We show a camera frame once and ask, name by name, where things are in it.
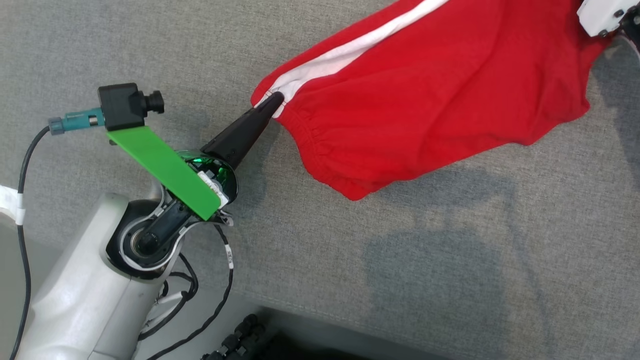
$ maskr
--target gray carpet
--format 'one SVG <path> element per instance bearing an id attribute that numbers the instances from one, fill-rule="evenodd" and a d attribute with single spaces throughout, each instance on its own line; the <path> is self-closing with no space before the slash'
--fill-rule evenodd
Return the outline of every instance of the gray carpet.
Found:
<path id="1" fill-rule="evenodd" d="M 16 186 L 48 117 L 101 85 L 161 90 L 147 124 L 197 148 L 260 79 L 390 0 L 0 0 L 0 183 Z M 272 123 L 239 170 L 235 291 L 453 359 L 640 358 L 640 65 L 622 41 L 592 71 L 583 119 L 350 202 L 315 182 Z M 101 192 L 149 175 L 103 130 L 47 137 L 27 236 L 64 246 Z M 226 285 L 211 228 L 185 252 Z"/>

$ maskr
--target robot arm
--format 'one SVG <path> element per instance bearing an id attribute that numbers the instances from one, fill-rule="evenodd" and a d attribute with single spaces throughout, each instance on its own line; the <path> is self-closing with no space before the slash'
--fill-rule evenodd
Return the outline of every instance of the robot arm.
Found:
<path id="1" fill-rule="evenodd" d="M 582 27 L 592 37 L 607 37 L 622 31 L 640 49 L 638 0 L 585 0 L 578 9 Z"/>
<path id="2" fill-rule="evenodd" d="M 144 126 L 147 111 L 163 111 L 159 92 L 146 97 L 124 84 L 100 88 L 99 95 L 101 108 L 51 119 L 52 133 L 106 126 L 160 181 L 162 199 L 100 197 L 34 297 L 18 359 L 131 359 L 185 233 L 200 222 L 232 225 L 222 207 L 237 197 L 234 170 L 283 100 L 272 95 L 200 150 L 173 152 Z M 185 192 L 181 181 L 200 192 Z"/>

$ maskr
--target red fabric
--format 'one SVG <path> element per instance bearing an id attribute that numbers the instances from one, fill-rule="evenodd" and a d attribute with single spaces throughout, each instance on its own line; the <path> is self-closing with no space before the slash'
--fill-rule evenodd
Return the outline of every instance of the red fabric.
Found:
<path id="1" fill-rule="evenodd" d="M 419 0 L 400 0 L 295 57 L 274 81 Z M 312 80 L 278 117 L 314 178 L 358 200 L 509 142 L 530 145 L 589 110 L 591 63 L 608 45 L 581 28 L 581 0 L 449 0 L 337 74 Z"/>

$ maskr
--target green plate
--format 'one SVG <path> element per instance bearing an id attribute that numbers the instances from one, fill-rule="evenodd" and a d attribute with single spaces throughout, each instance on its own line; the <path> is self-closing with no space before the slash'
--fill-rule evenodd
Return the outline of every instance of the green plate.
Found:
<path id="1" fill-rule="evenodd" d="M 220 207 L 216 193 L 148 126 L 107 135 L 199 217 L 208 220 Z"/>

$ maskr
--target wire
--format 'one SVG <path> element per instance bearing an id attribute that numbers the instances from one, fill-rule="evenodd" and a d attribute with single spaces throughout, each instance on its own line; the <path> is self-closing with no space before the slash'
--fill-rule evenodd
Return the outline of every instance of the wire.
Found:
<path id="1" fill-rule="evenodd" d="M 160 297 L 165 297 L 169 293 L 169 283 L 165 280 L 162 287 L 162 293 Z"/>
<path id="2" fill-rule="evenodd" d="M 27 168 L 29 167 L 29 161 L 31 160 L 31 155 L 38 145 L 38 142 L 49 132 L 49 126 L 40 130 L 40 132 L 33 139 L 29 148 L 27 149 L 27 153 L 24 155 L 24 160 L 22 161 L 22 168 L 20 169 L 20 179 L 18 180 L 18 198 L 22 198 L 22 194 L 24 193 L 24 183 L 26 182 L 27 177 Z M 18 355 L 18 350 L 20 349 L 20 342 L 22 341 L 22 335 L 24 334 L 24 327 L 27 322 L 27 314 L 29 313 L 29 304 L 31 303 L 31 270 L 29 269 L 29 258 L 27 257 L 27 245 L 24 241 L 24 227 L 22 224 L 18 225 L 18 244 L 20 245 L 20 255 L 22 256 L 22 266 L 24 267 L 24 304 L 22 305 L 22 317 L 20 318 L 20 325 L 18 326 L 18 335 L 15 338 L 15 343 L 13 344 L 13 351 L 11 352 L 10 360 L 15 360 L 15 357 Z"/>
<path id="3" fill-rule="evenodd" d="M 191 283 L 191 285 L 189 286 L 189 291 L 182 291 L 181 292 L 182 298 L 180 299 L 180 302 L 176 306 L 174 306 L 173 309 L 167 315 L 162 314 L 161 316 L 158 316 L 158 317 L 162 317 L 162 316 L 165 316 L 165 317 L 162 320 L 160 320 L 157 323 L 157 325 L 151 328 L 151 330 L 141 332 L 140 335 L 138 335 L 138 341 L 147 339 L 149 336 L 157 333 L 158 330 L 162 329 L 163 326 L 168 324 L 176 315 L 178 315 L 178 313 L 180 312 L 180 310 L 182 310 L 182 307 L 184 307 L 184 304 L 186 304 L 187 301 L 193 299 L 193 297 L 198 293 L 198 277 L 196 276 L 196 272 L 193 270 L 193 267 L 191 267 L 191 264 L 189 263 L 185 255 L 179 254 L 178 256 L 180 256 L 180 259 L 184 263 L 184 266 L 187 268 L 187 271 L 191 276 L 185 274 L 184 272 L 171 272 L 169 276 L 181 277 L 189 281 Z"/>
<path id="4" fill-rule="evenodd" d="M 216 225 L 216 230 L 218 230 L 218 233 L 220 233 L 220 237 L 222 238 L 222 241 L 225 243 L 225 245 L 229 245 L 229 242 L 227 240 L 227 237 L 225 236 L 225 234 L 222 232 L 222 228 L 218 225 Z M 152 357 L 148 358 L 147 360 L 157 360 L 160 357 L 165 356 L 166 354 L 169 354 L 170 352 L 174 351 L 175 349 L 183 346 L 184 344 L 188 343 L 189 341 L 193 340 L 196 336 L 200 335 L 203 331 L 206 330 L 206 328 L 208 328 L 208 326 L 218 317 L 218 315 L 220 314 L 220 311 L 222 310 L 222 307 L 224 307 L 224 305 L 227 303 L 227 299 L 229 298 L 229 293 L 231 292 L 231 286 L 233 285 L 234 282 L 234 269 L 233 268 L 229 268 L 229 283 L 227 285 L 227 289 L 225 290 L 225 294 L 222 296 L 222 301 L 218 304 L 218 306 L 216 307 L 216 310 L 213 312 L 213 315 L 211 315 L 203 324 L 202 326 L 197 329 L 196 331 L 192 332 L 189 336 L 187 336 L 186 338 L 178 341 L 177 343 L 171 345 L 170 347 L 156 353 L 155 355 L 153 355 Z"/>

